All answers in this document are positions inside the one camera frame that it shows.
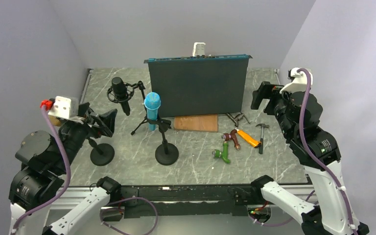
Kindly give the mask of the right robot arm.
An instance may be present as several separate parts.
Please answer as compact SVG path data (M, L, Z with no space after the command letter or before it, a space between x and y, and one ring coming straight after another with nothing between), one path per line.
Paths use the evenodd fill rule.
M274 116L283 137L309 176L318 204L302 200L263 175L251 183L256 203L271 202L297 221L306 235L366 235L369 227L354 215L348 198L342 196L341 154L332 134L319 127L322 106L304 91L281 93L281 85L263 81L253 92L251 109Z

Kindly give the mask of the black condenser microphone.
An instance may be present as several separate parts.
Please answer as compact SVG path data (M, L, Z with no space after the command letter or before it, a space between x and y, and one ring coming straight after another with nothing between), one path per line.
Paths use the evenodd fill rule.
M111 87L108 92L108 98L113 103L118 103L122 107L122 111L129 116L129 93L127 90L127 84L123 82L120 77L114 77L111 81Z

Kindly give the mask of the black round base mic stand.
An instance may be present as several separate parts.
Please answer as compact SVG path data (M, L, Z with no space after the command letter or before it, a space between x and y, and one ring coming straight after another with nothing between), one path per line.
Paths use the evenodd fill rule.
M165 132L171 129L171 121L157 118L157 120L148 119L149 124L157 125L159 132L162 135L162 144L159 145L155 151L155 159L161 165L172 165L179 158L178 148L167 141L165 137Z

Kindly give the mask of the gold handheld microphone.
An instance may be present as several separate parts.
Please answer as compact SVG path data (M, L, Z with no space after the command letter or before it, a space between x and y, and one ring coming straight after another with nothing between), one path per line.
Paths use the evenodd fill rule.
M49 117L50 124L56 127L60 127L62 125L61 120L56 117L50 116Z

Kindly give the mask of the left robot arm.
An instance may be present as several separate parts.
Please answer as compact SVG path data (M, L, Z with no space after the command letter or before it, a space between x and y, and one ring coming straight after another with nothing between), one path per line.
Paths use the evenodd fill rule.
M97 114L88 102L61 104L55 99L41 102L42 114L52 133L43 130L28 134L15 157L22 163L9 192L11 202L11 235L29 235L28 217L38 219L44 208L61 197L71 182L71 164L88 141L90 160L96 166L109 164L114 148L97 144L96 139L112 137L117 109Z

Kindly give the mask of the black tripod shock mount stand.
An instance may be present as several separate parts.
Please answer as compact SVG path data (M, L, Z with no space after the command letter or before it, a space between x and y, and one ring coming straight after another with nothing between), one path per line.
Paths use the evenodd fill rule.
M146 108L144 106L144 99L147 95L147 93L145 92L145 90L146 90L145 84L141 80L134 82L134 83L129 83L129 82L125 82L125 83L127 84L127 90L128 90L129 98L130 98L129 101L128 101L129 106L130 106L130 114L135 112L136 114L138 114L141 117L141 121L131 131L130 135L134 135L136 133L136 131L143 124L147 124L148 129L150 131L155 131L155 130L159 129L157 125L149 124L147 122L148 119L147 119L147 114L146 114Z

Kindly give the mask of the blue handheld microphone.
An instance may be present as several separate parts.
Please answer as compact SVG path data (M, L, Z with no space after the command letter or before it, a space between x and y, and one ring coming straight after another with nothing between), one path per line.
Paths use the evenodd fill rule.
M158 119L158 110L161 106L161 99L158 93L150 92L144 99L144 106L148 120L156 121Z

